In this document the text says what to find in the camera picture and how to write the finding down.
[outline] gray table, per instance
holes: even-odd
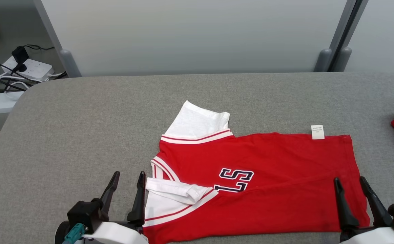
[[[65,79],[28,90],[0,134],[0,243],[52,243],[70,207],[99,197],[115,170],[121,179],[110,217],[124,219],[138,172],[151,174],[160,134],[185,100],[230,112],[236,136],[310,133],[316,124],[326,135],[350,134],[361,174],[386,207],[394,203],[394,74]],[[194,242],[318,244],[338,238],[284,233]]]

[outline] white sleeve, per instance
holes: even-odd
[[[200,201],[206,193],[212,190],[212,187],[147,178],[146,190],[174,201],[192,205]]]
[[[227,112],[217,113],[186,101],[165,135],[182,138],[203,137],[227,129],[229,118],[230,114]]]

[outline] basketball jersey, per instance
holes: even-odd
[[[229,116],[186,101],[161,136],[147,180],[144,234],[150,244],[339,231],[335,177],[361,226],[369,225],[350,136],[235,137]]]

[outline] clothing tag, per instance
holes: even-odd
[[[323,125],[312,125],[311,134],[313,136],[313,140],[325,139]]]

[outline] jersey lettering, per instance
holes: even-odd
[[[231,172],[232,170],[229,168],[223,168],[220,172],[220,177],[224,178],[224,179],[230,179],[230,180],[235,180],[239,177],[239,181],[251,181],[252,176],[254,175],[253,171],[247,171],[247,170],[234,170],[233,172]],[[246,190],[248,183],[246,182],[237,182],[236,186],[238,188],[234,188],[234,187],[226,187],[226,186],[220,186],[218,184],[214,185],[213,188],[215,190],[225,190],[225,191],[230,191],[230,192],[241,192]]]
[[[239,180],[240,181],[251,181],[252,176],[254,175],[253,171],[246,171],[246,170],[234,170],[233,173],[231,173],[231,169],[229,168],[223,168],[220,173],[221,178],[225,179],[232,179],[235,180],[239,175],[242,175]]]

